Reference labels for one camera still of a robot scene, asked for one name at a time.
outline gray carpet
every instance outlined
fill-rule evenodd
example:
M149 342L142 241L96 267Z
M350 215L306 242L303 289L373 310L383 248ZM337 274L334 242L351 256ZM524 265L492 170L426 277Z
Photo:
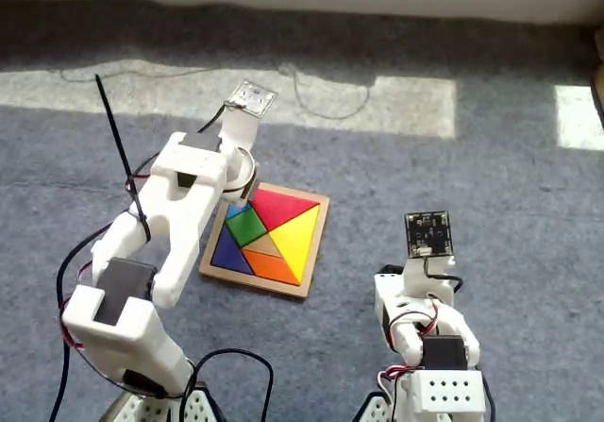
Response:
M310 297L193 273L161 312L193 359L238 346L270 360L269 420L353 416L396 360L372 276L405 259L402 213L441 209L498 420L604 419L604 148L599 129L574 129L594 118L589 31L126 0L6 1L0 25L0 419L49 415L57 269L127 203L93 71L132 162L196 128L243 77L279 90L254 148L262 178L332 200ZM160 262L165 246L141 257ZM218 359L203 378L229 420L258 420L261 368ZM96 420L116 395L75 358L59 418Z

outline red triangle piece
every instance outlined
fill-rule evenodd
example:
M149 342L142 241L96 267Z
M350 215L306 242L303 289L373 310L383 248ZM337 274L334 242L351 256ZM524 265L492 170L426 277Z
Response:
M319 202L258 189L250 204L266 229L272 230L319 205Z

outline beige triangle piece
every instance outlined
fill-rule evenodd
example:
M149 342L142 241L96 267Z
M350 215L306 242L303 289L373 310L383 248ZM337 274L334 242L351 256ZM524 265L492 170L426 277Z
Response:
M243 248L243 250L251 250L254 252L259 252L260 254L271 255L273 257L281 257L279 250L271 237L266 233L258 238L258 240L251 242L249 245Z

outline green square piece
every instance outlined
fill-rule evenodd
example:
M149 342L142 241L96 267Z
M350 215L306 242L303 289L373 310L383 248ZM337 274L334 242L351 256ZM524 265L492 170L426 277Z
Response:
M253 209L242 211L225 223L239 247L249 245L266 233L264 224Z

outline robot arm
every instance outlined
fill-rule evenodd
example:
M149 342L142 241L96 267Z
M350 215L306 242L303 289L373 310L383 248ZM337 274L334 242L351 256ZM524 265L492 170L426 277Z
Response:
M159 397L183 392L192 373L165 332L156 305L173 307L199 253L199 237L221 198L244 205L258 186L249 150L275 94L244 82L227 101L217 151L200 134L175 132L139 192L151 241L168 236L159 271L126 260L147 241L133 203L92 248L92 286L78 284L62 315L89 360L112 380Z
M370 420L363 415L379 414L386 405L390 413L379 420L483 422L479 343L453 308L454 288L447 274L455 265L448 213L412 213L405 219L407 263L375 276L377 318L404 365L380 373L394 385L395 397L373 397L359 420Z

